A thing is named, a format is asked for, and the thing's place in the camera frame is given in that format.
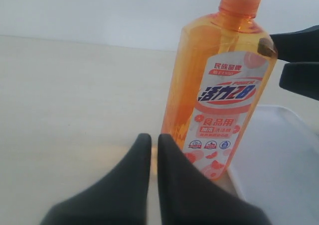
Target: orange bottle cap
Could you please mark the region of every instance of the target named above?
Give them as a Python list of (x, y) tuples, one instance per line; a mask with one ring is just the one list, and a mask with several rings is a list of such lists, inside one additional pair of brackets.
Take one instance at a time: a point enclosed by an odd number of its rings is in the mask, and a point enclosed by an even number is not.
[(221, 0), (219, 9), (240, 17), (254, 18), (261, 0)]

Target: orange plastic bottle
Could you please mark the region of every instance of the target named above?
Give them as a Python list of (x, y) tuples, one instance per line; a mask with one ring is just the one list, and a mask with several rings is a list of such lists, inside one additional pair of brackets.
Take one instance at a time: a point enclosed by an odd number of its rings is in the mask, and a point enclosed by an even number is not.
[(227, 169), (277, 60), (260, 0), (221, 0), (182, 30), (162, 133), (210, 179)]

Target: orange liquid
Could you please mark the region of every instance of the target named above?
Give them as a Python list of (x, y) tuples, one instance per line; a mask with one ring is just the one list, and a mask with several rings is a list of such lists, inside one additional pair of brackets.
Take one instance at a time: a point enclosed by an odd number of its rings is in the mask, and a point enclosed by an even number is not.
[(183, 28), (161, 132), (171, 134), (182, 149), (207, 59), (232, 51), (247, 51), (260, 55), (258, 48), (261, 38), (266, 38), (268, 42), (263, 45), (263, 49), (270, 53), (263, 57), (269, 61), (269, 67), (239, 132), (235, 148), (228, 160), (230, 162), (277, 60), (270, 36), (253, 19), (219, 12), (201, 17)]

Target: white table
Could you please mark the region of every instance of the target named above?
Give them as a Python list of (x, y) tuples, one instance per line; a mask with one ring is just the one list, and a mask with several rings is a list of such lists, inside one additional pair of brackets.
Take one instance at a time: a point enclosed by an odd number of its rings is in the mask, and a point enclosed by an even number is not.
[[(156, 145), (174, 58), (1, 36), (0, 224), (38, 223), (53, 203), (106, 174), (138, 133)], [(282, 68), (277, 63), (261, 103), (289, 107), (319, 132), (319, 102), (280, 89)], [(218, 183), (234, 192), (227, 178)], [(160, 224), (154, 168), (151, 184), (150, 218)]]

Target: white wall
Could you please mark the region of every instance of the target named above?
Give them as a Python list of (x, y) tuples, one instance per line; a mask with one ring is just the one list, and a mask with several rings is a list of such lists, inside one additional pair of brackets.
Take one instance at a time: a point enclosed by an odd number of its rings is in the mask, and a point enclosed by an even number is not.
[[(175, 50), (180, 29), (220, 0), (0, 0), (0, 35)], [(262, 0), (270, 33), (319, 24), (319, 0)]]

